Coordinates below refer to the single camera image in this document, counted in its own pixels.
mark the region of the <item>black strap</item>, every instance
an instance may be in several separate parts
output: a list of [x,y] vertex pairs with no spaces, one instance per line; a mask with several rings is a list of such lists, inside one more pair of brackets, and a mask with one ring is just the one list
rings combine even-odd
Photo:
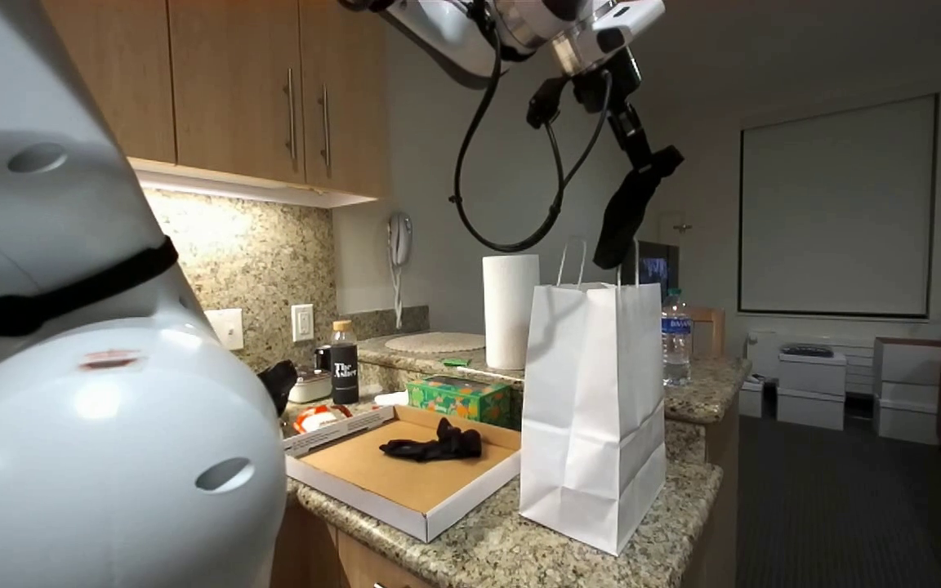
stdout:
[[176,249],[166,238],[155,249],[144,249],[96,274],[87,274],[81,280],[63,286],[45,293],[2,293],[0,299],[0,338],[26,338],[34,335],[45,322],[54,322],[63,315],[70,315],[77,308],[96,305],[104,299],[113,299],[128,288],[138,288],[166,269],[176,266]]

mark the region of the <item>black cable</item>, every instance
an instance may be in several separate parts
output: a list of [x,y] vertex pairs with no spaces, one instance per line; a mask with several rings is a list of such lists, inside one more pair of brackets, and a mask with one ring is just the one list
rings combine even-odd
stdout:
[[474,221],[470,221],[470,217],[466,217],[466,210],[465,210],[465,191],[461,191],[466,146],[470,146],[470,141],[474,141],[483,115],[490,110],[490,104],[492,104],[492,98],[497,98],[497,90],[499,90],[499,61],[502,61],[502,59],[499,59],[499,37],[497,37],[492,25],[487,25],[487,37],[490,37],[490,43],[492,43],[492,50],[497,50],[497,55],[492,55],[492,72],[490,72],[490,85],[483,90],[483,98],[480,98],[470,123],[466,123],[466,134],[465,134],[465,141],[461,141],[461,154],[457,154],[457,167],[455,167],[455,192],[446,197],[446,203],[457,206],[465,229],[466,229],[480,246],[487,246],[487,249],[492,249],[492,251],[526,251],[526,249],[531,249],[535,243],[541,243],[541,238],[547,234],[547,229],[557,221],[562,203],[564,203],[564,188],[570,183],[570,176],[579,172],[579,167],[587,159],[587,154],[595,152],[595,143],[599,143],[599,139],[601,139],[601,123],[604,123],[604,115],[608,115],[608,98],[612,98],[612,74],[604,72],[604,103],[601,103],[604,108],[599,110],[595,134],[592,134],[587,146],[580,152],[580,156],[575,159],[575,167],[568,169],[568,176],[562,172],[557,141],[555,141],[555,134],[552,134],[552,129],[547,129],[547,121],[546,121],[546,139],[547,139],[547,146],[552,146],[552,156],[555,156],[555,169],[557,169],[555,201],[552,201],[547,213],[546,213],[541,226],[538,226],[531,234],[526,234],[521,243],[513,243],[513,246],[499,246],[499,243],[483,238],[483,234],[474,229]]

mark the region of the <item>kitchen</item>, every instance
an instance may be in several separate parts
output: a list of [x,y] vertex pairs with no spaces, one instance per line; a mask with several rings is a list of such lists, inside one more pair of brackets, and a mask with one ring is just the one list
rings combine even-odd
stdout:
[[[225,6],[214,6],[214,11],[208,11],[208,6],[213,4],[186,6],[176,0],[166,6],[169,11],[166,20],[154,20],[154,18],[162,18],[162,11],[154,11],[154,4],[131,4],[131,6],[113,6],[117,14],[112,11],[112,20],[93,20],[93,18],[77,20],[83,43],[112,40],[113,37],[112,30],[125,25],[125,23],[138,23],[141,37],[151,30],[159,30],[159,33],[166,30],[166,55],[169,55],[166,68],[155,68],[159,61],[154,55],[117,54],[117,47],[101,50],[101,54],[96,50],[70,50],[77,68],[83,68],[83,74],[87,74],[93,103],[101,103],[106,123],[117,132],[120,146],[133,156],[151,156],[151,159],[176,159],[176,165],[190,165],[190,167],[213,167],[213,169],[233,169],[233,172],[250,172],[250,176],[279,176],[279,179],[328,188],[336,192],[373,192],[373,197],[387,201],[387,192],[396,188],[387,191],[386,179],[380,183],[380,176],[376,176],[376,188],[373,188],[373,179],[368,183],[363,179],[363,172],[373,176],[373,165],[386,159],[380,154],[387,154],[387,146],[380,146],[380,143],[373,146],[373,141],[368,141],[373,134],[364,134],[368,129],[380,123],[383,108],[363,104],[363,95],[373,95],[373,93],[353,93],[359,81],[373,81],[373,74],[386,72],[386,67],[376,67],[356,78],[332,78],[332,72],[348,74],[353,67],[364,67],[364,47],[363,43],[342,43],[342,40],[368,40],[368,37],[386,40],[383,23],[348,20],[359,25],[363,23],[376,25],[376,33],[363,33],[363,30],[347,33],[347,30],[332,30],[332,25],[296,23],[296,37],[307,33],[307,43],[313,50],[327,47],[327,43],[313,43],[313,33],[324,33],[324,40],[336,43],[332,47],[336,54],[328,54],[328,55],[340,55],[342,47],[348,54],[356,50],[356,55],[348,55],[348,61],[340,61],[340,67],[332,59],[313,61],[310,59],[313,54],[299,55],[299,61],[307,59],[318,67],[318,68],[307,67],[307,72],[318,72],[320,78],[307,81],[304,72],[295,72],[295,67],[279,67],[283,74],[269,81],[269,103],[274,103],[274,108],[261,108],[261,104],[243,108],[243,103],[236,95],[206,103],[206,95],[213,95],[213,93],[242,93],[243,95],[250,85],[243,78],[213,78],[214,68],[208,68],[208,67],[243,55],[242,54],[243,47],[242,50],[233,47],[239,40],[239,33],[233,33],[233,30],[221,37],[213,37],[213,25],[236,25],[236,14],[225,14]],[[77,18],[77,11],[92,11],[92,6],[75,4],[75,6],[65,6],[63,14]],[[279,14],[270,14],[269,20],[258,23],[258,30],[250,30],[242,40],[247,40],[247,43],[274,40],[278,43],[278,37],[265,33],[261,25],[290,30],[290,25],[279,25],[283,23]],[[340,11],[332,4],[327,4],[324,14],[327,14],[324,23],[340,25],[340,18],[336,18]],[[183,18],[191,18],[190,23],[191,23],[194,40],[213,40],[213,43],[206,43],[206,47],[194,43],[194,50],[186,47],[190,54],[183,54],[183,47],[173,47],[173,37],[183,40],[183,23],[186,23]],[[287,50],[258,47],[254,55],[261,55],[261,54],[287,61]],[[131,67],[141,72],[138,81],[133,78],[113,78],[117,74],[117,68],[112,67],[113,59],[120,59],[120,61],[133,59]],[[166,78],[169,98],[155,103],[155,104],[166,104],[166,118],[155,123],[147,123],[144,118],[154,115],[154,103],[144,103],[144,98],[120,98],[120,104],[138,110],[138,115],[131,115],[133,129],[151,129],[154,134],[173,132],[173,139],[166,139],[166,146],[154,143],[154,141],[147,141],[147,146],[138,146],[141,141],[131,146],[133,139],[131,139],[128,118],[117,115],[117,123],[113,123],[106,98],[113,103],[117,93],[125,95],[133,90],[144,93],[144,85],[154,81],[154,72],[159,81]],[[242,72],[242,74],[247,72],[250,74],[250,61],[242,59],[239,67],[233,67],[225,72]],[[342,115],[342,98],[336,90],[359,98],[348,115]],[[274,118],[269,123],[247,121],[250,115],[265,115],[265,110],[274,110],[279,118]],[[353,129],[347,139],[356,139],[353,141],[356,146],[368,146],[364,154],[356,154],[356,152],[348,154],[348,159],[353,159],[348,176],[342,172],[347,165],[340,159],[347,154],[342,141],[340,141],[342,123]],[[279,141],[274,141],[274,143],[279,143],[283,152],[254,154],[247,146],[254,141],[239,134],[239,132],[250,132],[250,134],[278,134],[279,132]],[[332,213],[332,219],[328,219],[328,213],[318,213],[318,210],[307,213],[307,210],[290,210],[290,206],[183,197],[183,191],[162,191],[162,188],[154,192],[155,192],[155,197],[151,197],[154,210],[155,210],[162,229],[176,238],[180,257],[186,257],[183,270],[190,274],[203,305],[206,308],[242,308],[247,315],[247,326],[243,326],[247,331],[243,335],[247,349],[242,352],[242,361],[250,369],[261,369],[261,366],[274,364],[278,355],[290,352],[287,349],[287,305],[295,305],[295,301],[299,301],[299,305],[310,301],[318,308],[318,335],[327,335],[327,322],[332,315],[363,315],[363,311],[387,308],[387,299],[386,299],[387,293],[387,274],[386,274],[387,263],[383,257],[383,229],[380,229],[383,226],[380,219],[386,217],[387,206]],[[295,274],[274,280],[269,270],[278,270],[278,257],[287,257],[290,269],[283,269],[283,270],[295,270]],[[466,280],[474,266],[475,266],[475,256],[474,256],[474,263],[455,263],[455,270],[461,274],[457,280]],[[430,301],[426,286],[407,286],[407,291],[411,291],[414,308],[420,308],[417,301]],[[474,324],[474,311],[466,311],[465,318],[461,318],[461,311],[445,311],[436,318],[436,326],[450,326],[461,322]]]

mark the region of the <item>wall outlet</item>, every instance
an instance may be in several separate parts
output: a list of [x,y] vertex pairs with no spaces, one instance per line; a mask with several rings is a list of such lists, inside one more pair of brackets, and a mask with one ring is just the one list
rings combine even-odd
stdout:
[[214,341],[225,346],[225,349],[242,349],[243,346],[243,338],[242,338],[242,308],[217,308],[217,311],[206,311],[213,331],[214,331]]
[[313,341],[313,305],[290,305],[287,324],[290,324],[295,344]]

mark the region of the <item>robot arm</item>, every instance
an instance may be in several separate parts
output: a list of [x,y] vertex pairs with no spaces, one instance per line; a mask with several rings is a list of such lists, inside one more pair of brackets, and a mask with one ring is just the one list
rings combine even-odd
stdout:
[[[662,18],[662,0],[340,0],[348,11],[376,11],[398,23],[417,47],[424,47],[457,81],[483,81],[513,61],[530,59],[538,47],[547,47],[562,67],[557,81],[546,81],[530,110],[530,123],[555,118],[557,93],[570,78],[575,98],[584,110],[604,110],[619,152],[631,159],[631,176],[612,197],[601,221],[595,266],[617,269],[631,251],[633,232],[644,219],[644,206],[678,167],[674,146],[652,154],[640,118],[627,95],[640,85],[631,43]],[[499,251],[519,251],[535,246],[552,219],[519,246],[492,246]]]

